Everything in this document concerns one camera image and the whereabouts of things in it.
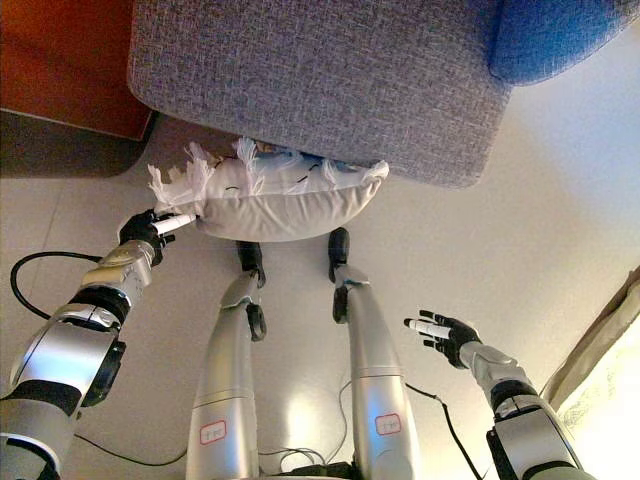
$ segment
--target blue cushion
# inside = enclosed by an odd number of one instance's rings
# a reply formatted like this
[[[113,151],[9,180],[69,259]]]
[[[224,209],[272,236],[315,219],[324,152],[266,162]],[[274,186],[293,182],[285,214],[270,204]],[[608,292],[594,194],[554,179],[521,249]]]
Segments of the blue cushion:
[[[640,13],[640,0],[505,0],[490,61],[512,85],[546,80],[584,60]]]

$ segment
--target sofa cushion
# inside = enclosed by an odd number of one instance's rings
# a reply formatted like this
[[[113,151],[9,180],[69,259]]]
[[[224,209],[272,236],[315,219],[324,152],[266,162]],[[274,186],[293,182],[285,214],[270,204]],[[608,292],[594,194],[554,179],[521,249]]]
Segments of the sofa cushion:
[[[640,0],[505,0],[491,73],[513,85],[546,80],[584,60],[640,14]]]
[[[152,108],[322,157],[464,187],[510,87],[496,0],[145,0],[129,85]]]

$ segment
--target tiled floor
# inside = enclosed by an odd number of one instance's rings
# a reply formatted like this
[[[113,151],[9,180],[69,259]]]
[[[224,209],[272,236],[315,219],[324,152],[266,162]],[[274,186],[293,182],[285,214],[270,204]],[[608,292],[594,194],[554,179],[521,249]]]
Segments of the tiled floor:
[[[407,379],[449,403],[482,472],[490,464],[484,433],[491,414],[480,390],[468,372],[423,349],[402,319],[428,306],[472,321],[485,342],[516,356],[544,384],[640,263],[639,45],[636,23],[560,77],[517,89],[477,186],[448,191],[392,177],[348,225],[352,263],[377,287]],[[106,253],[120,223],[153,205],[147,162],[182,164],[181,148],[193,139],[220,141],[161,117],[143,158],[120,177],[0,181],[2,393],[13,357],[42,323],[11,298],[13,262],[42,249]],[[331,321],[326,240],[263,246],[269,334],[253,355],[263,450],[326,453],[341,436],[337,392],[348,374],[348,342],[346,328]],[[89,266],[47,259],[25,268],[20,283],[52,311]],[[232,242],[178,232],[123,329],[128,350],[114,389],[85,412],[80,433],[148,461],[182,450],[216,305],[238,270]],[[427,477],[469,478],[438,405],[413,398],[413,406]],[[352,451],[348,437],[338,459]],[[262,463],[277,468],[272,458]],[[302,463],[291,457],[285,466]],[[183,476],[184,461],[138,467],[77,441],[64,478]]]

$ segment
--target pillow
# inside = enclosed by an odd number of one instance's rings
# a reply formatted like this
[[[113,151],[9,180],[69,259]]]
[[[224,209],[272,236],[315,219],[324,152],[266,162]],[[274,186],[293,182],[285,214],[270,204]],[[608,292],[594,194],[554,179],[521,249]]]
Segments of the pillow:
[[[344,225],[374,197],[389,173],[386,162],[352,167],[275,147],[258,153],[246,137],[238,158],[213,157],[189,145],[185,172],[172,168],[170,183],[149,165],[157,213],[195,213],[196,227],[222,238],[285,242],[315,237]]]

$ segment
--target black wire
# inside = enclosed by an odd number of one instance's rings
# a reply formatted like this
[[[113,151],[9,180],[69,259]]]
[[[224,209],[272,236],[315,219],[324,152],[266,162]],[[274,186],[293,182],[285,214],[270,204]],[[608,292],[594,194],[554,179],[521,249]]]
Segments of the black wire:
[[[322,462],[322,465],[326,465],[327,461],[325,460],[325,458],[318,453],[316,450],[312,449],[312,448],[306,448],[306,447],[302,447],[302,448],[282,448],[280,450],[276,450],[275,452],[258,452],[258,455],[262,455],[262,456],[269,456],[269,455],[278,455],[280,453],[302,453],[307,454],[307,453],[311,453],[315,456],[317,456],[320,461]]]
[[[143,462],[142,460],[136,460],[135,458],[131,458],[131,457],[127,457],[126,455],[121,455],[119,453],[116,452],[112,452],[111,450],[104,448],[103,446],[98,445],[96,442],[93,442],[91,440],[89,440],[86,437],[83,437],[82,435],[79,434],[74,434],[74,437],[79,438],[80,440],[84,440],[85,442],[87,442],[90,445],[93,445],[94,447],[96,447],[98,450],[102,450],[104,453],[108,453],[109,455],[113,455],[114,457],[118,457],[121,458],[122,460],[126,460],[127,462],[131,462],[131,463],[135,463],[137,465],[142,465],[145,467],[166,467],[167,465],[171,465],[172,463],[176,463],[178,460],[180,460],[182,457],[184,457],[187,454],[187,449],[185,448],[182,453],[180,453],[180,455],[178,455],[176,458],[166,461],[166,462],[161,462],[161,463],[151,463],[151,462]]]
[[[469,465],[469,468],[473,472],[473,475],[476,477],[477,480],[482,480],[484,477],[481,477],[480,474],[478,473],[478,470],[476,470],[476,467],[471,461],[471,458],[469,457],[469,455],[467,454],[467,451],[465,450],[464,446],[462,446],[462,442],[458,438],[458,435],[456,435],[456,431],[453,429],[453,424],[451,423],[451,417],[449,416],[449,407],[447,407],[447,404],[444,403],[442,399],[437,395],[433,395],[432,393],[427,393],[423,390],[420,390],[419,388],[414,387],[413,385],[409,385],[408,383],[405,383],[405,385],[407,386],[408,389],[413,390],[414,392],[419,393],[420,395],[424,395],[425,397],[429,397],[433,400],[437,400],[438,402],[440,402],[440,405],[442,405],[442,410],[444,410],[444,417],[447,420],[447,426],[449,427],[449,432],[451,432],[451,436],[455,440],[456,445],[458,445],[458,448],[460,449],[460,452],[464,456],[464,459],[467,461],[467,464]]]
[[[33,253],[31,255],[27,255],[26,257],[21,258],[20,260],[18,260],[16,262],[16,264],[11,269],[11,291],[13,292],[15,297],[18,299],[18,301],[22,305],[27,307],[30,311],[32,311],[33,313],[35,313],[39,317],[42,317],[45,320],[49,320],[51,318],[51,315],[49,315],[48,313],[43,312],[38,307],[33,306],[26,298],[24,298],[24,296],[22,295],[22,292],[20,291],[20,288],[18,288],[18,271],[20,271],[20,268],[22,268],[22,266],[25,263],[30,262],[31,260],[34,260],[34,259],[40,258],[40,257],[82,258],[84,260],[90,260],[90,261],[96,262],[96,263],[99,262],[102,257],[96,257],[94,255],[85,255],[84,253],[53,251],[53,252]]]
[[[344,406],[342,405],[342,394],[344,393],[344,391],[347,389],[349,385],[351,385],[351,381],[348,381],[347,383],[345,383],[343,387],[340,389],[340,392],[338,393],[338,405],[340,405],[340,415],[342,415],[342,423],[344,424],[344,431],[342,433],[342,438],[340,439],[340,443],[338,444],[335,450],[331,451],[331,454],[327,458],[328,462],[331,462],[331,460],[333,460],[336,457],[336,455],[338,455],[338,452],[340,452],[340,450],[344,445],[344,442],[347,439],[348,425],[347,425],[347,416],[344,414]]]

